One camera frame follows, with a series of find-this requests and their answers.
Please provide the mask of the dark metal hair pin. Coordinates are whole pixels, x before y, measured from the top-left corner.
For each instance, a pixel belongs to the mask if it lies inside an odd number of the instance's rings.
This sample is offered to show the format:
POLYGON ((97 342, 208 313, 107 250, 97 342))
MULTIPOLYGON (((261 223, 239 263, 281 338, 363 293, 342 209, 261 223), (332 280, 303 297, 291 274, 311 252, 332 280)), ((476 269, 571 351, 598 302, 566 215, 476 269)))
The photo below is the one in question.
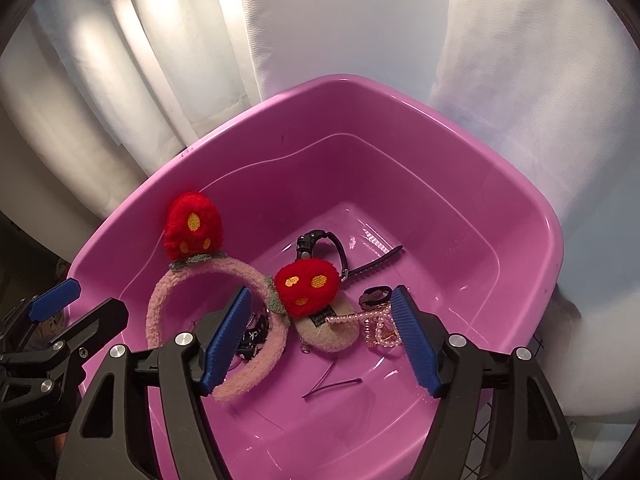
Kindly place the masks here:
POLYGON ((326 368, 326 370, 323 372, 323 374, 320 376, 317 382, 306 393, 302 395, 303 400, 307 400, 312 396, 314 396, 315 394, 322 393, 323 391, 326 391, 326 390, 342 388, 347 386, 356 386, 363 383, 363 379, 361 377, 344 379, 344 380, 340 380, 339 382, 328 382, 329 376, 331 375, 334 368, 336 367, 337 362, 338 362, 338 359, 335 359, 329 364, 329 366, 326 368))

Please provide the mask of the beige fluffy round puff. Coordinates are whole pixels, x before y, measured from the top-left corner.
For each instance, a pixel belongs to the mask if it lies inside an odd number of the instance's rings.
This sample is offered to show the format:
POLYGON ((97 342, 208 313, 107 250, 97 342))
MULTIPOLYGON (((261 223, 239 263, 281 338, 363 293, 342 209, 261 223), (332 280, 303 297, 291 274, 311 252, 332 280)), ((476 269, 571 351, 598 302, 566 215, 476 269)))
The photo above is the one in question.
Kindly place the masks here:
POLYGON ((350 315, 355 307, 347 296, 338 294, 332 304, 310 318, 300 318, 293 322, 298 336, 304 344, 314 350, 336 353, 352 346, 360 335, 359 325, 355 322, 329 323, 330 316, 350 315))

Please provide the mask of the white grid bed sheet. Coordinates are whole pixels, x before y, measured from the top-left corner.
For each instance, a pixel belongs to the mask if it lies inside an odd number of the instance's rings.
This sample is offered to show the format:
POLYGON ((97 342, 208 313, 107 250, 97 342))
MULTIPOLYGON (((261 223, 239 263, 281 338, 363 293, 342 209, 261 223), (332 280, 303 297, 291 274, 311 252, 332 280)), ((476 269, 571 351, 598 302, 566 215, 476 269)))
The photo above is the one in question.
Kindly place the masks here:
POLYGON ((570 426, 537 361, 540 349, 489 355, 483 387, 491 392, 490 417, 473 430, 465 478, 582 478, 570 426))

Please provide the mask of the pink strawberry plush headband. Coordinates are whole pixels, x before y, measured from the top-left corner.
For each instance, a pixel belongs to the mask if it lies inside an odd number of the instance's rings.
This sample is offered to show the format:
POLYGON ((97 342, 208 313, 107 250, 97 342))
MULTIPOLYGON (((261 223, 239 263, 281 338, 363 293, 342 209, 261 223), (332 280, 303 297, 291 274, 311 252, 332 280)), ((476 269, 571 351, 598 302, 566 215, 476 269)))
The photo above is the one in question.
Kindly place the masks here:
POLYGON ((200 192, 186 192, 169 206, 163 246, 169 270, 155 285, 145 315, 145 337, 153 348, 163 339, 163 313, 174 288, 190 278, 222 274, 238 278, 267 308, 266 339, 241 370, 213 386, 218 402, 229 402, 262 382, 283 356, 293 322, 329 307, 340 296, 343 274, 329 261, 314 258, 307 246, 272 278, 221 252, 222 222, 217 206, 200 192))

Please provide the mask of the black hair comb clip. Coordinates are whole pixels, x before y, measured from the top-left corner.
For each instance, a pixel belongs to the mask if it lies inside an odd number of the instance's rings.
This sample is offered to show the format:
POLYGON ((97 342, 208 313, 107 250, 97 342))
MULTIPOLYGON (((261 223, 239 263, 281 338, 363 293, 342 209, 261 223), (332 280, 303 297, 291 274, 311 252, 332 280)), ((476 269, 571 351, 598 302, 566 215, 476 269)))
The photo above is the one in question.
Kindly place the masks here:
POLYGON ((362 266, 357 266, 355 269, 348 270, 346 278, 344 278, 344 282, 352 280, 353 278, 360 278, 361 275, 367 274, 371 271, 376 271, 382 266, 385 266, 387 263, 392 262, 400 253, 404 250, 404 246, 398 245, 392 248, 386 254, 379 256, 378 258, 363 264, 362 266))

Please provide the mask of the white curtain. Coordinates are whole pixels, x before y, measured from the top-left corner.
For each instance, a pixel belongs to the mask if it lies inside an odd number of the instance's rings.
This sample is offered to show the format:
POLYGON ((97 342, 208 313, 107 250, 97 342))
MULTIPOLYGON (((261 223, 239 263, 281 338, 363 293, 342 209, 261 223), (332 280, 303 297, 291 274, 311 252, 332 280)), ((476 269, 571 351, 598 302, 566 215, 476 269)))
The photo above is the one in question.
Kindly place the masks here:
POLYGON ((326 74, 408 93, 506 158, 565 235, 546 371, 639 411, 639 50, 606 0, 2 0, 1 209, 72 258, 146 177, 326 74))

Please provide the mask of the pink plastic tub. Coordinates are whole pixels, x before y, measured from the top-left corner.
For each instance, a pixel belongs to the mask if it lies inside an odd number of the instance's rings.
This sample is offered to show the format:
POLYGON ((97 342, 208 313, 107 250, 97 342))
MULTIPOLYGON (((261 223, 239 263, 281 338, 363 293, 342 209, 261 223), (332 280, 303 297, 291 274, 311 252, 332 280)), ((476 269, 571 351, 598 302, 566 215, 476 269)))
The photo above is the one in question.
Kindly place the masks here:
MULTIPOLYGON (((71 320, 107 298, 129 311, 120 341, 146 346, 145 312, 168 270, 162 234, 170 204, 198 191, 219 209, 224 252, 265 274, 294 259, 299 235, 333 232, 361 266, 398 245, 381 269, 348 282, 404 285, 418 307, 477 346, 528 344, 563 258, 558 219, 501 156, 434 110, 372 80, 323 77, 253 107, 190 146, 140 185, 73 261, 81 287, 71 320)), ((238 400, 204 402, 237 479, 399 479, 437 403, 401 349, 354 344, 328 382, 356 386, 302 399, 335 360, 305 353, 296 335, 282 359, 238 400)))

